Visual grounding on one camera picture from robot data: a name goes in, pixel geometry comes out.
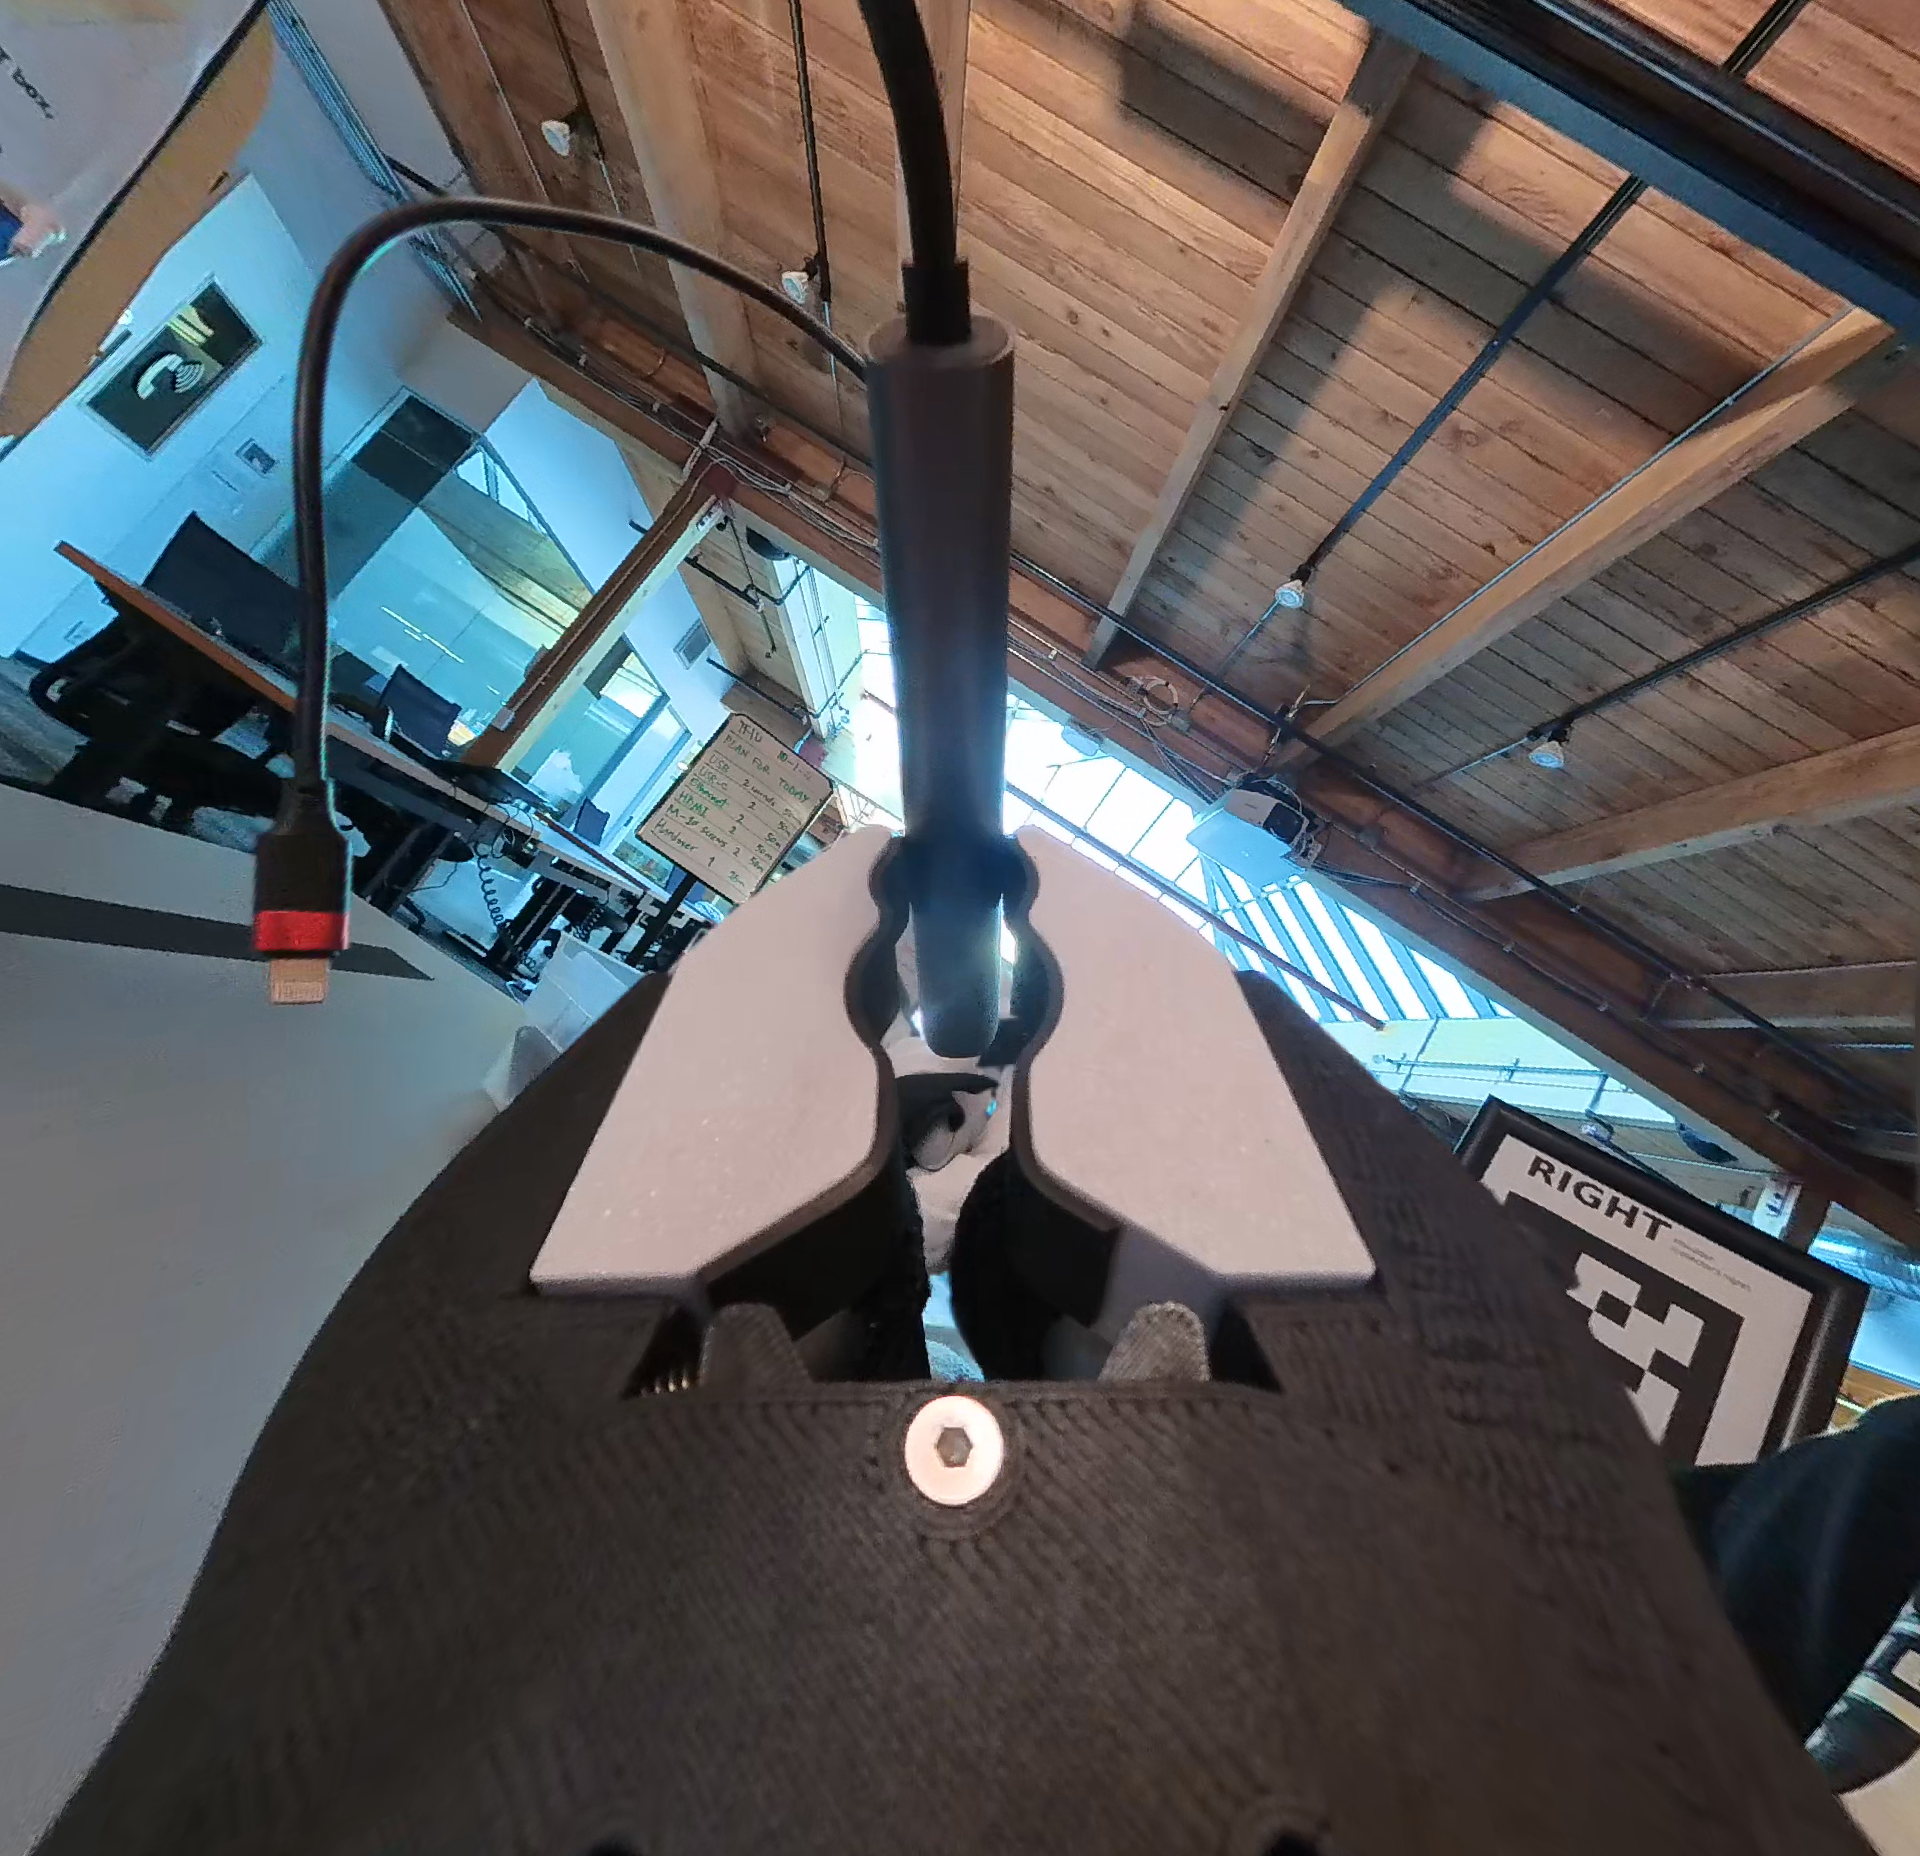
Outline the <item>wooden support post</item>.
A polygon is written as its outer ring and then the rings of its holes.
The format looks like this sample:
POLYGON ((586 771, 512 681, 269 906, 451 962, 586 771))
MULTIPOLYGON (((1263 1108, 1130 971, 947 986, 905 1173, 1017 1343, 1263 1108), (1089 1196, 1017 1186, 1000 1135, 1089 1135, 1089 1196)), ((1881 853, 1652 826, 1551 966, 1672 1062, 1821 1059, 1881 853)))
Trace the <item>wooden support post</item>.
POLYGON ((638 543, 613 566, 613 573, 586 594, 586 606, 533 657, 500 719, 464 740, 462 761, 512 773, 533 761, 561 703, 586 683, 586 673, 629 639, 638 602, 684 568, 684 555, 720 524, 735 472, 704 459, 672 485, 638 543))

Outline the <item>grey usb hub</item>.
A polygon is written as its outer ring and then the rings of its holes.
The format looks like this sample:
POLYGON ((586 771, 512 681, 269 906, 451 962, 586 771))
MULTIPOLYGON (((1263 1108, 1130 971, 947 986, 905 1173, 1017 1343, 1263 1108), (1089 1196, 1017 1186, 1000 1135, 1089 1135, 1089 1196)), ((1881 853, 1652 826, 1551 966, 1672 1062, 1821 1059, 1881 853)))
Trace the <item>grey usb hub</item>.
POLYGON ((893 657, 905 877, 922 1035, 1000 1035, 1005 657, 1011 657, 1011 382, 1005 318, 960 346, 910 318, 869 339, 875 566, 893 657))

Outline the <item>printed instruction sheet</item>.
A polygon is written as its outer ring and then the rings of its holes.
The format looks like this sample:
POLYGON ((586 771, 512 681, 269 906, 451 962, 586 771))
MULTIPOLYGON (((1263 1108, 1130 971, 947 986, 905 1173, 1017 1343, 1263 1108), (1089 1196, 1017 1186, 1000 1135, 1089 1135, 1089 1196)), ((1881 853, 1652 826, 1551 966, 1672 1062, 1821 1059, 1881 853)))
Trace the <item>printed instruction sheet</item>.
POLYGON ((137 178, 269 0, 0 0, 3 376, 137 178))

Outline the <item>person's left hand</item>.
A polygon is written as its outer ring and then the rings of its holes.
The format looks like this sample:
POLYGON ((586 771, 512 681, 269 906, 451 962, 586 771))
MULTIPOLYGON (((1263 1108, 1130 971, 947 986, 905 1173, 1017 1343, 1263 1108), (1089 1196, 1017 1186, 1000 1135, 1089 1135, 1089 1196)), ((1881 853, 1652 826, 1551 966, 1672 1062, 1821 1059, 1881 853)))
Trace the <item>person's left hand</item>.
POLYGON ((943 1382, 978 1382, 978 1359, 965 1351, 954 1317, 947 1257, 954 1257, 960 1204, 974 1196, 978 1173, 1000 1161, 1000 1077, 954 1071, 954 1062, 893 1071, 893 1118, 905 1118, 910 1188, 922 1211, 928 1372, 943 1382))

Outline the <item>framed marker sign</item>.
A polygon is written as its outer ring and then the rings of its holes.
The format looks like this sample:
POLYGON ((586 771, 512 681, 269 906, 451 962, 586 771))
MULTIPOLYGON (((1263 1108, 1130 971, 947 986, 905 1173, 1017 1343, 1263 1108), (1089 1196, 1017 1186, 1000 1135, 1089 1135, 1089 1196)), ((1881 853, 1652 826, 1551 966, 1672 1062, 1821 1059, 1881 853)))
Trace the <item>framed marker sign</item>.
POLYGON ((1828 1426, 1864 1283, 1512 1101, 1477 1108, 1460 1162, 1523 1223, 1672 1468, 1744 1468, 1828 1426))

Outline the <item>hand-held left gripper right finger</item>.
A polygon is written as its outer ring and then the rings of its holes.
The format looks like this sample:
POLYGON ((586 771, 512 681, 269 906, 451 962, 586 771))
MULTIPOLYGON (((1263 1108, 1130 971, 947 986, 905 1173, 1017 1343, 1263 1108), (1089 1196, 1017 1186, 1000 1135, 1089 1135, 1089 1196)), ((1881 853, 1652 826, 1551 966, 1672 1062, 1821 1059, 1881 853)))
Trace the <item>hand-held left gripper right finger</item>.
POLYGON ((1017 947, 1041 980, 1011 1153, 1041 1217, 1011 1249, 1077 1330, 1138 1304, 1360 1290, 1375 1257, 1293 1101, 1236 966, 1166 903, 1017 833, 1017 947))

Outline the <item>handwritten whiteboard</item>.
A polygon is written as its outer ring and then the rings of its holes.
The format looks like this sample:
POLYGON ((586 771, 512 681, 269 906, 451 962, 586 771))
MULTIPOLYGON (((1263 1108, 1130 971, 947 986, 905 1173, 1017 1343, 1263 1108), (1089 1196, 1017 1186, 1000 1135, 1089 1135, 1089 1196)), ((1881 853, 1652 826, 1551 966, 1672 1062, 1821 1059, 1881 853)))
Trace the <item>handwritten whiteboard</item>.
POLYGON ((728 712, 631 836, 709 893, 748 903, 826 809, 826 771, 728 712))

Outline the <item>black usb cable red plug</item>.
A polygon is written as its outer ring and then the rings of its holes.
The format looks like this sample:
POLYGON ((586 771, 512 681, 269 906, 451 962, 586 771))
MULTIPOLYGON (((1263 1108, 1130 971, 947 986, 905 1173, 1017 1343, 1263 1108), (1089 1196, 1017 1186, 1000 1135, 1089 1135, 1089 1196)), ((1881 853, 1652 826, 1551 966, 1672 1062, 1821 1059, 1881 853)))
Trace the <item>black usb cable red plug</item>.
POLYGON ((331 339, 348 318, 348 302, 357 290, 357 277, 431 233, 551 233, 551 235, 586 235, 586 245, 613 245, 613 250, 638 250, 638 253, 668 253, 756 305, 770 305, 772 318, 784 318, 793 333, 807 333, 814 346, 826 346, 826 357, 839 357, 848 376, 862 376, 862 349, 831 333, 817 316, 793 305, 772 279, 756 279, 748 268, 651 233, 651 221, 629 221, 629 217, 597 217, 597 211, 561 211, 561 203, 535 203, 535 201, 411 201, 376 211, 369 221, 357 221, 336 253, 328 261, 314 302, 308 302, 308 325, 300 325, 300 365, 291 365, 291 440, 289 440, 289 467, 291 467, 291 712, 289 712, 289 734, 291 734, 291 780, 282 789, 272 826, 258 844, 258 906, 251 906, 251 947, 269 966, 269 1002, 328 1002, 328 980, 331 962, 351 947, 351 860, 348 860, 348 833, 331 812, 331 771, 328 771, 328 712, 331 712, 331 594, 328 594, 328 369, 331 369, 331 339))

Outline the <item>dark printed sweatshirt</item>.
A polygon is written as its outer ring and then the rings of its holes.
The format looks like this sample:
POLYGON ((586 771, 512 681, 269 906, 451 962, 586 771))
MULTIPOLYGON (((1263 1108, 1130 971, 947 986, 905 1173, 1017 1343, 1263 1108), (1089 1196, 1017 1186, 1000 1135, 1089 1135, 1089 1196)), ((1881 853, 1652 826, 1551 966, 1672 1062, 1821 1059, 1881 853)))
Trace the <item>dark printed sweatshirt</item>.
POLYGON ((1677 1510, 1769 1693, 1876 1847, 1916 1847, 1920 1396, 1744 1468, 1677 1468, 1677 1510))

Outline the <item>white ceiling projector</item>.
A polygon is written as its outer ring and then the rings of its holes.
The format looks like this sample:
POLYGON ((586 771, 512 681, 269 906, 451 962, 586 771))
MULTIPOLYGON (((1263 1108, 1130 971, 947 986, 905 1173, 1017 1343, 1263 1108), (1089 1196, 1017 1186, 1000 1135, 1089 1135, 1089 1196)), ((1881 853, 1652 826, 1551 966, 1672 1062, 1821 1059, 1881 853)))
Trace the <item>white ceiling projector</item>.
POLYGON ((1189 818, 1189 853, 1211 872, 1226 872, 1248 889, 1285 889, 1298 872, 1315 867, 1326 853, 1326 826, 1313 818, 1313 809, 1280 789, 1280 780, 1255 780, 1255 789, 1224 789, 1198 818, 1189 818))

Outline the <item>wooden office desk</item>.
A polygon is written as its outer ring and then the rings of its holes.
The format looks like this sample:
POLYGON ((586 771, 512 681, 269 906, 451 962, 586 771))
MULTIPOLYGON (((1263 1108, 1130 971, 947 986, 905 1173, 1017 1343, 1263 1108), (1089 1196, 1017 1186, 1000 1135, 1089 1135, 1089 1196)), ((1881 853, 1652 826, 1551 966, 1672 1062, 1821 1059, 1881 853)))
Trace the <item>wooden office desk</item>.
MULTIPOLYGON (((161 552, 161 594, 112 573, 77 543, 56 543, 73 568, 109 602, 109 630, 52 657, 30 681, 30 703, 85 734, 52 773, 52 798, 109 809, 137 789, 137 818, 192 826, 192 812, 282 812, 289 780, 272 758, 291 740, 300 681, 258 646, 222 639, 222 621, 197 621, 170 589, 184 573, 233 568, 233 594, 269 594, 272 614, 300 614, 291 589, 222 543, 210 524, 178 524, 184 555, 161 552)), ((416 903, 433 867, 474 867, 492 917, 484 971, 517 980, 545 926, 605 935, 672 917, 603 844, 561 818, 517 812, 512 789, 464 789, 446 761, 404 748, 384 726, 328 712, 328 771, 336 826, 367 853, 336 867, 336 882, 397 917, 416 903)))

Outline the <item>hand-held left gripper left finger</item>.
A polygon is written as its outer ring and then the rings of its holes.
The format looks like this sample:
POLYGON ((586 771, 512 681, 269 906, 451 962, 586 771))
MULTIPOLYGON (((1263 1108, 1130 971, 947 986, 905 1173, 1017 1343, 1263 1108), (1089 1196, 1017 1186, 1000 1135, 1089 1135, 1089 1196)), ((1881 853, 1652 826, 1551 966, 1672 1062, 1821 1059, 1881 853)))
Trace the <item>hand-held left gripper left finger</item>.
POLYGON ((889 860, 893 833, 846 833, 672 966, 533 1259, 535 1290, 715 1298, 885 1173, 889 1077, 848 980, 893 947, 889 860))

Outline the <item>phone icon door window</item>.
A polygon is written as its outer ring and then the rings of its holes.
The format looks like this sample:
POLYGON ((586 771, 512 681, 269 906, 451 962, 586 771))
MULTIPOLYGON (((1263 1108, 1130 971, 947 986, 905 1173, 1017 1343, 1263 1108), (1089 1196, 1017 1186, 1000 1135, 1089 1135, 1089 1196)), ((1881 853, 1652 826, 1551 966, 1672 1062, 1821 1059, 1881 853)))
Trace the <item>phone icon door window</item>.
POLYGON ((137 456, 161 456, 184 427, 184 414, 197 414, 210 391, 251 357, 258 325, 222 292, 222 279, 203 279, 161 318, 161 333, 112 357, 95 391, 85 391, 85 409, 137 456))

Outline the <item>black office chair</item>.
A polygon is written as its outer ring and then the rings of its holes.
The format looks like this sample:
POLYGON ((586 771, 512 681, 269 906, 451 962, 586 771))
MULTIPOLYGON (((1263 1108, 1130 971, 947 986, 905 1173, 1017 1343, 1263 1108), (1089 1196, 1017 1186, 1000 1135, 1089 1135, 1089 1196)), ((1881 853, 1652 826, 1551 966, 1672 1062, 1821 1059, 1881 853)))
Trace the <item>black office chair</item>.
POLYGON ((451 726, 462 726, 462 703, 431 689, 411 663, 397 663, 376 689, 376 719, 369 730, 416 758, 416 761, 446 761, 451 758, 451 726))
MULTIPOLYGON (((145 594, 264 663, 291 652, 300 594, 203 520, 169 536, 145 594)), ((264 700, 127 602, 109 602, 109 630, 30 681, 30 703, 85 734, 42 780, 52 798, 109 809, 127 780, 127 812, 161 809, 169 833, 192 812, 272 818, 282 809, 282 773, 222 740, 264 700)))

